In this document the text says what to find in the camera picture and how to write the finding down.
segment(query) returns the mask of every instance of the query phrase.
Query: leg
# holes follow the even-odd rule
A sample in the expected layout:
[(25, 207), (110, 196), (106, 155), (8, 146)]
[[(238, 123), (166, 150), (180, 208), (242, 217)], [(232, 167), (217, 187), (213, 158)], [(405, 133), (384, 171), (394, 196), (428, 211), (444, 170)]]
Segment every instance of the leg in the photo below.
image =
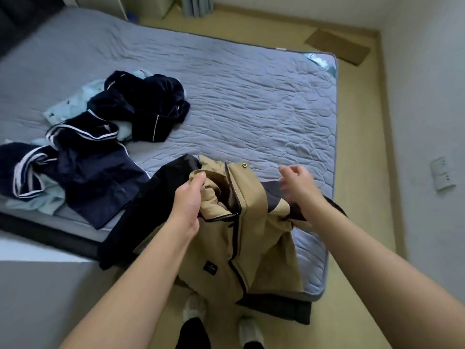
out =
[(202, 321), (205, 319), (205, 299), (198, 294), (192, 294), (187, 299), (183, 311), (184, 324), (179, 333), (176, 349), (210, 349), (210, 340)]
[(264, 349), (263, 334), (253, 318), (243, 318), (239, 322), (239, 343), (244, 349)]

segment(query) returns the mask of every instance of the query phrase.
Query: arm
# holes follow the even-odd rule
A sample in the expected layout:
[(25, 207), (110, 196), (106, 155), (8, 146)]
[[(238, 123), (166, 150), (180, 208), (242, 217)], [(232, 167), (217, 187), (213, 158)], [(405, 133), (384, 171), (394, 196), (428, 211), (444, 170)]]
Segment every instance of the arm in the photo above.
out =
[(190, 241), (205, 174), (176, 190), (162, 229), (61, 344), (61, 349), (148, 348)]
[(465, 348), (462, 303), (328, 204), (305, 168), (279, 171), (393, 348)]

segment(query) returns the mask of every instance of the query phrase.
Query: wooden floor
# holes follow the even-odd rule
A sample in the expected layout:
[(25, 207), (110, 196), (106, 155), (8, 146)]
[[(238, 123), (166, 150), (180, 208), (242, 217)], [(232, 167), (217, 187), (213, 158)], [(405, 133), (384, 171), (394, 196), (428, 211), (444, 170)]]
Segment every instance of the wooden floor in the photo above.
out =
[[(174, 7), (164, 20), (141, 19), (142, 25), (207, 35), (237, 42), (296, 51), (312, 48), (304, 41), (315, 28), (237, 13), (215, 11), (204, 19), (184, 18)], [(381, 112), (377, 42), (367, 36), (338, 33), (370, 46), (359, 67), (339, 62), (338, 141), (335, 201), (349, 217), (390, 249), (395, 249), (387, 156)], [(174, 287), (152, 348), (174, 348), (189, 292)], [(239, 348), (237, 322), (258, 319), (267, 349), (389, 348), (389, 344), (333, 259), (323, 298), (313, 305), (311, 325), (276, 319), (238, 306), (209, 308), (206, 330), (212, 348)]]

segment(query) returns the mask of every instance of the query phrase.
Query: person's left hand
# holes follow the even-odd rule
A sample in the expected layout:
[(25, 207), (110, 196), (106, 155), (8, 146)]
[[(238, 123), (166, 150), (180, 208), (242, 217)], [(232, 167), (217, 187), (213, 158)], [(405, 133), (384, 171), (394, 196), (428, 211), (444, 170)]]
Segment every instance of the person's left hand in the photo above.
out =
[(199, 173), (191, 182), (188, 181), (176, 189), (171, 214), (166, 221), (187, 232), (190, 237), (194, 237), (199, 231), (197, 216), (201, 208), (201, 188), (205, 179), (205, 173)]

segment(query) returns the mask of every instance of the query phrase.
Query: baseboard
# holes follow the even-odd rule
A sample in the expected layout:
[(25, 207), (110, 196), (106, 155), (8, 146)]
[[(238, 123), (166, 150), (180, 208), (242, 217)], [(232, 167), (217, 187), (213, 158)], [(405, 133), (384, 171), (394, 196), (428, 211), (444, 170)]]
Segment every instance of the baseboard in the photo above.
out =
[(405, 247), (405, 227), (404, 213), (402, 211), (402, 202), (400, 199), (400, 186), (397, 173), (397, 165), (394, 152), (394, 142), (392, 140), (392, 124), (389, 115), (389, 102), (387, 97), (386, 85), (386, 67), (383, 56), (383, 45), (381, 35), (376, 38), (376, 50), (378, 52), (378, 68), (380, 71), (380, 89), (381, 89), (381, 111), (383, 116), (383, 130), (386, 145), (387, 168), (389, 174), (389, 188), (391, 194), (392, 221), (394, 224), (394, 241), (396, 253), (404, 259), (407, 259), (407, 249)]
[[(182, 7), (181, 0), (174, 0), (174, 3)], [(305, 24), (311, 27), (323, 28), (323, 29), (331, 30), (335, 32), (344, 32), (344, 33), (355, 34), (355, 35), (363, 35), (363, 36), (371, 37), (371, 38), (375, 38), (379, 34), (379, 32), (376, 30), (363, 28), (363, 27), (354, 27), (350, 25), (342, 25), (342, 24), (337, 24), (337, 23), (332, 23), (332, 22), (316, 21), (313, 19), (293, 17), (293, 16), (283, 16), (283, 15), (276, 14), (276, 13), (270, 13), (270, 12), (264, 12), (264, 11), (258, 11), (258, 10), (250, 10), (247, 8), (230, 6), (230, 5), (225, 5), (225, 4), (216, 3), (216, 2), (214, 3), (213, 7), (214, 7), (214, 10), (217, 10), (217, 11), (238, 13), (238, 14), (242, 14), (245, 16), (271, 19), (271, 20), (275, 20), (279, 22)]]

